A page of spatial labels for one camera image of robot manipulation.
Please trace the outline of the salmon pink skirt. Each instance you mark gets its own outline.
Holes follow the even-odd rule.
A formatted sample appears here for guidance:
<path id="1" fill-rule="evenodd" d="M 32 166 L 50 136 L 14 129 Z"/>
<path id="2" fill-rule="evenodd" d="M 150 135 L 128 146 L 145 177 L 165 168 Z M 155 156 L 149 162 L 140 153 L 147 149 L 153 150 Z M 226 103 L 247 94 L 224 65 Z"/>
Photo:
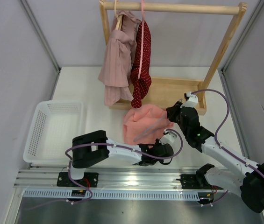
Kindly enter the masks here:
<path id="1" fill-rule="evenodd" d="M 129 110 L 122 122 L 124 143 L 128 145 L 153 144 L 165 129 L 173 127 L 167 112 L 152 104 Z"/>

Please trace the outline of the blue wire hanger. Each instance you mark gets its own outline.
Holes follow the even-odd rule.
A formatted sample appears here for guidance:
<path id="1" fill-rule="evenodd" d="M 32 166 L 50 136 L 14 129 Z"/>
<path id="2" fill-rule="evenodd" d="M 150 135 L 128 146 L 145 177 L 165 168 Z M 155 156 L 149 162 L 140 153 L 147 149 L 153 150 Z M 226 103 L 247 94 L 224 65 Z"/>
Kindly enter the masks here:
<path id="1" fill-rule="evenodd" d="M 132 139 L 134 143 L 151 143 L 163 136 L 164 129 L 173 128 L 173 122 L 167 119 L 166 110 L 153 104 L 138 108 L 132 124 L 136 132 Z"/>

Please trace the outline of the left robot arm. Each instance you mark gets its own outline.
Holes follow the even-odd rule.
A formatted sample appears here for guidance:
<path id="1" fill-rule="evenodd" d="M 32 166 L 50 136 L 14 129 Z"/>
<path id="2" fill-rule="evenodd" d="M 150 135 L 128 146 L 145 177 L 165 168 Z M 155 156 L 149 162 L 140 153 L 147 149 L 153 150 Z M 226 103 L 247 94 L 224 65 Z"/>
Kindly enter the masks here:
<path id="1" fill-rule="evenodd" d="M 109 139 L 103 130 L 81 135 L 72 140 L 72 148 L 65 152 L 70 159 L 68 171 L 58 175 L 58 187 L 96 188 L 98 173 L 86 173 L 90 168 L 108 158 L 124 160 L 132 165 L 153 166 L 157 162 L 168 165 L 173 159 L 172 144 L 177 135 L 166 131 L 155 143 L 126 145 Z"/>

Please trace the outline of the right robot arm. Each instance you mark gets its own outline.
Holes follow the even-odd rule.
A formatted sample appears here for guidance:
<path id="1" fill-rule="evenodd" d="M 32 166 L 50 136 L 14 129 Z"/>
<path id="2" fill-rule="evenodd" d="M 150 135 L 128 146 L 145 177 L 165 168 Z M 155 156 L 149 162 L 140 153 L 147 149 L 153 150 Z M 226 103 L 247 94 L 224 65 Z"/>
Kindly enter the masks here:
<path id="1" fill-rule="evenodd" d="M 180 101 L 166 109 L 170 122 L 178 124 L 188 145 L 217 160 L 229 172 L 212 167 L 196 175 L 200 188 L 215 185 L 239 196 L 253 212 L 264 210 L 264 163 L 258 164 L 228 149 L 215 134 L 201 126 L 195 108 L 185 107 Z"/>

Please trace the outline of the beige wooden hanger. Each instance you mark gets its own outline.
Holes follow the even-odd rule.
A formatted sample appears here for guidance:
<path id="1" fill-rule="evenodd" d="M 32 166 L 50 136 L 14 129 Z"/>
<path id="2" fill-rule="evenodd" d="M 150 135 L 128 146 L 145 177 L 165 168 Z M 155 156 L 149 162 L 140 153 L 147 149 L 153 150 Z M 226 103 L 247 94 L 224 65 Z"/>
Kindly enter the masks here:
<path id="1" fill-rule="evenodd" d="M 118 15 L 118 13 L 117 13 L 117 8 L 116 8 L 117 2 L 118 2 L 118 0 L 114 1 L 114 15 L 115 15 L 116 20 L 117 20 L 115 30 L 122 30 L 123 15 L 122 14 Z"/>

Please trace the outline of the pink plastic hanger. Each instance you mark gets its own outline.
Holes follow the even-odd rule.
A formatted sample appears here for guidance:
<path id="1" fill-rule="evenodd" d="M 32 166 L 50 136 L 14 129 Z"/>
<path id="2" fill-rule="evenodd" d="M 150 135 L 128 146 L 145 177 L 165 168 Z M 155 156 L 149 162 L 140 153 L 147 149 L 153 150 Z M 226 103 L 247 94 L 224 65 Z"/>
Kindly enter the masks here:
<path id="1" fill-rule="evenodd" d="M 144 47 L 144 21 L 145 21 L 145 11 L 144 11 L 144 0 L 141 0 L 141 13 L 142 13 L 142 20 L 141 20 L 141 44 L 140 44 L 140 61 L 139 61 L 139 70 L 137 80 L 141 77 L 142 72 L 142 65 L 143 65 L 143 47 Z"/>

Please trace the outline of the wooden clothes rack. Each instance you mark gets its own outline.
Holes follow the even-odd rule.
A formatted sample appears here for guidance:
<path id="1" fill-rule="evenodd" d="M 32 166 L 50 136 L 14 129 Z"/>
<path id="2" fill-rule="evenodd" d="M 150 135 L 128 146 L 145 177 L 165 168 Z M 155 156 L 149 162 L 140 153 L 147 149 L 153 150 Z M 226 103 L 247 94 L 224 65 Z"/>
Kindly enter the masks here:
<path id="1" fill-rule="evenodd" d="M 143 99 L 144 103 L 151 103 L 162 108 L 171 106 L 179 96 L 187 91 L 197 91 L 207 88 L 218 69 L 223 56 L 247 10 L 247 3 L 241 2 L 238 6 L 220 5 L 191 5 L 191 4 L 169 4 L 169 3 L 144 3 L 144 2 L 117 2 L 99 1 L 100 15 L 102 20 L 105 41 L 110 37 L 110 27 L 107 12 L 109 10 L 130 10 L 145 12 L 167 12 L 188 14 L 221 14 L 231 15 L 233 18 L 216 52 L 203 81 L 194 79 L 180 79 L 170 77 L 153 77 L 152 85 L 148 95 Z"/>

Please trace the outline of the red polka dot garment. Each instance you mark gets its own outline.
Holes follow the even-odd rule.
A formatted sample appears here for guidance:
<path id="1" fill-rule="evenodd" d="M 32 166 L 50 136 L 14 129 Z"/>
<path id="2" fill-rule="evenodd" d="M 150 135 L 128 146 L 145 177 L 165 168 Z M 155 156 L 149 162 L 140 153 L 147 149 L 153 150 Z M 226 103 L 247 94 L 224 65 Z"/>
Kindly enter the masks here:
<path id="1" fill-rule="evenodd" d="M 151 57 L 151 33 L 148 24 L 144 22 L 144 47 L 143 47 L 143 65 L 141 77 L 137 80 L 139 61 L 140 61 L 140 44 L 141 44 L 141 25 L 138 27 L 136 35 L 136 52 L 133 66 L 131 69 L 130 80 L 134 87 L 133 100 L 131 106 L 133 108 L 140 108 L 142 106 L 142 100 L 148 94 L 152 80 L 149 74 L 150 69 L 150 57 Z"/>

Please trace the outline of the dusty pink hanging garment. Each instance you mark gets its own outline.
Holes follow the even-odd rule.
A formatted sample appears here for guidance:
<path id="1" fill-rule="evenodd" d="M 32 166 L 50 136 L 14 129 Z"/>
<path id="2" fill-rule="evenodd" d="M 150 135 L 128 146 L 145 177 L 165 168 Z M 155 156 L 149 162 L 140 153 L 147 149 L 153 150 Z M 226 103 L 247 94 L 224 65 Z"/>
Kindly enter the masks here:
<path id="1" fill-rule="evenodd" d="M 120 99 L 133 100 L 129 90 L 130 73 L 135 59 L 136 34 L 140 20 L 131 11 L 117 13 L 122 16 L 121 29 L 116 29 L 117 19 L 114 18 L 104 63 L 98 76 L 98 80 L 105 86 L 106 106 L 112 106 Z"/>

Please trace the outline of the white plastic basket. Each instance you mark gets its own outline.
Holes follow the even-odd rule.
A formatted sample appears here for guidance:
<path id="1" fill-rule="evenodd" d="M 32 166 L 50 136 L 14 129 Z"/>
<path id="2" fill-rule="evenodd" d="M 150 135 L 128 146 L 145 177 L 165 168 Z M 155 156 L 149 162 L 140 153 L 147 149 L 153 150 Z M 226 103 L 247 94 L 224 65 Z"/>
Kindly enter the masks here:
<path id="1" fill-rule="evenodd" d="M 62 164 L 72 139 L 84 133 L 84 105 L 76 100 L 49 100 L 36 106 L 23 159 L 28 163 Z"/>

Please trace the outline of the aluminium mounting rail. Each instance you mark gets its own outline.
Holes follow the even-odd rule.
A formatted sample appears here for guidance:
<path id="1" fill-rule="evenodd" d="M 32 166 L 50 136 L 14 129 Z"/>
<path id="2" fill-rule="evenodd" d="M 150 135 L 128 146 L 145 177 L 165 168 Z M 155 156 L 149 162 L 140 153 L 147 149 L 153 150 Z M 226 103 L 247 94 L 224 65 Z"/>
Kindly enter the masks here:
<path id="1" fill-rule="evenodd" d="M 62 167 L 32 167 L 18 172 L 14 188 L 23 196 L 75 199 L 126 199 L 198 201 L 204 196 L 219 198 L 226 191 L 219 187 L 201 188 L 193 183 L 194 168 L 89 168 L 82 185 L 69 179 Z"/>

